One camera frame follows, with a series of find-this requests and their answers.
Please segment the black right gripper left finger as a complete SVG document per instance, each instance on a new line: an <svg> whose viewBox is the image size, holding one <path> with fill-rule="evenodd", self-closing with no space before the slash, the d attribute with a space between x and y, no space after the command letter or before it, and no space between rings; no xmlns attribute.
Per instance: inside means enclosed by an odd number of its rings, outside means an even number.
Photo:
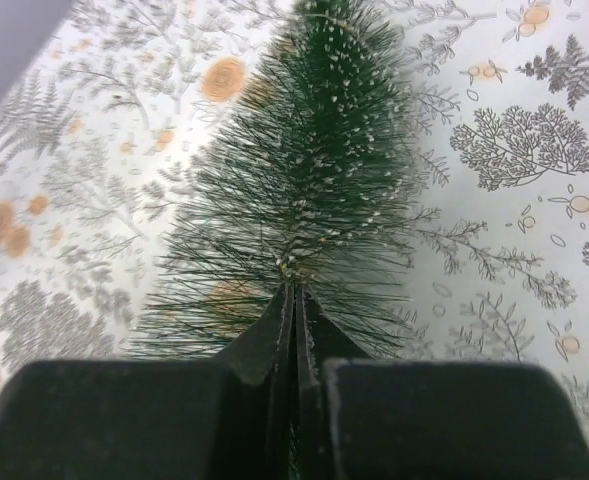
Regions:
<svg viewBox="0 0 589 480"><path fill-rule="evenodd" d="M208 359L48 360L0 394L0 479L284 479L294 289Z"/></svg>

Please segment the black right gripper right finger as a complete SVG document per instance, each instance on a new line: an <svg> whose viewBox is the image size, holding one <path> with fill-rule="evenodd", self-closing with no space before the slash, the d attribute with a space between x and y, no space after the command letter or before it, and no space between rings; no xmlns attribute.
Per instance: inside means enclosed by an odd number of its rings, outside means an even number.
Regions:
<svg viewBox="0 0 589 480"><path fill-rule="evenodd" d="M378 360L296 290L303 479L589 479L589 445L543 368Z"/></svg>

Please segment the small green christmas tree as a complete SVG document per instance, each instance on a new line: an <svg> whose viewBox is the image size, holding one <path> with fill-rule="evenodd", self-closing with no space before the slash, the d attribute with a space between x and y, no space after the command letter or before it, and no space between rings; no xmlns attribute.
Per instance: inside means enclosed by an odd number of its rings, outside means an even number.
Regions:
<svg viewBox="0 0 589 480"><path fill-rule="evenodd" d="M277 291L304 286L366 351L397 354L397 309L419 179L400 36L370 1L299 1L242 95L197 154L140 355L210 356Z"/></svg>

